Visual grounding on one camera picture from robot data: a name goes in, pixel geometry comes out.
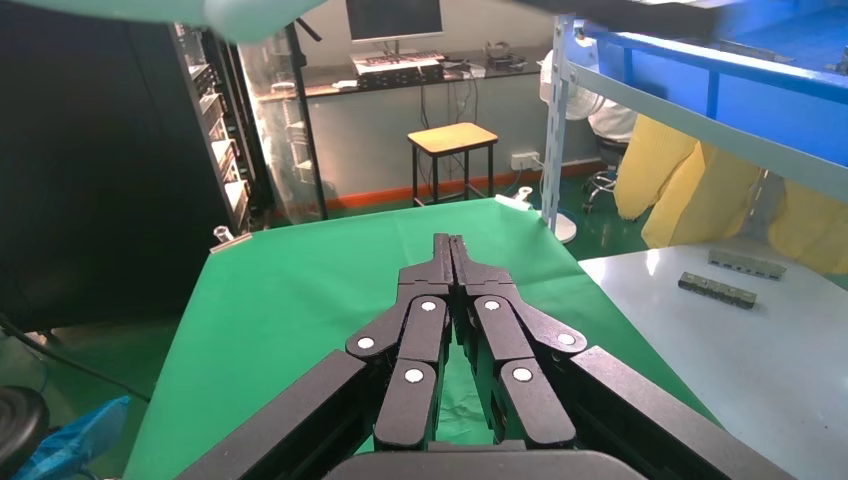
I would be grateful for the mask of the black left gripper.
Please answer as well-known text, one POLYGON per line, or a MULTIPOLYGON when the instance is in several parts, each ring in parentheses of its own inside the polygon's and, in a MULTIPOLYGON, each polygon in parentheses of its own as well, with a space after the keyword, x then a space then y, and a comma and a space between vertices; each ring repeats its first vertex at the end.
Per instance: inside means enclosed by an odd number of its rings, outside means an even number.
POLYGON ((529 0, 518 4, 552 15, 573 15, 609 32, 666 39, 712 39, 734 10, 734 1, 529 0))

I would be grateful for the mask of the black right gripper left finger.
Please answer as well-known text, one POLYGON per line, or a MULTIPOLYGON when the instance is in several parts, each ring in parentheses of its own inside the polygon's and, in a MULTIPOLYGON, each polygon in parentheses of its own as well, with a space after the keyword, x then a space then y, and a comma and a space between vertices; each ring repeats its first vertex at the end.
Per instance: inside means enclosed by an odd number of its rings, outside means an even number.
POLYGON ((395 303, 181 473, 182 479, 321 479, 368 439, 420 450, 436 431, 450 345, 451 242, 399 272, 395 303))

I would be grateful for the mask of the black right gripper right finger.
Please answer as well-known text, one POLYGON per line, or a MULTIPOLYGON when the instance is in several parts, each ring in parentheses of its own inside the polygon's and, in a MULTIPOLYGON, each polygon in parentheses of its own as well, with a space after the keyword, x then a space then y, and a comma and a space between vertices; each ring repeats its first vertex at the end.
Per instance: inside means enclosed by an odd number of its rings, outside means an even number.
POLYGON ((786 472, 578 330, 529 305, 509 272, 450 239, 459 330, 498 441, 603 453, 638 479, 786 472))

